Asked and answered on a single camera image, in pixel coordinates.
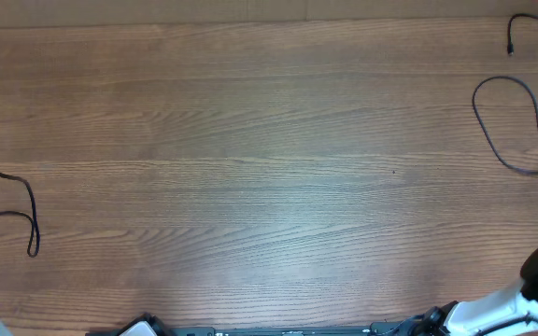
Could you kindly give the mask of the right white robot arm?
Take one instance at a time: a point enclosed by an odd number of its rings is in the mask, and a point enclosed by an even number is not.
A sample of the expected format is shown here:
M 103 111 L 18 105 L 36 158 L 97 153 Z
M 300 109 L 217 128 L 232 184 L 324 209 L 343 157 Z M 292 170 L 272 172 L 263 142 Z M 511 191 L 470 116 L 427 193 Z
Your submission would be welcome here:
M 519 279 L 476 301 L 453 301 L 426 313 L 414 335 L 521 335 L 538 331 L 538 248 Z

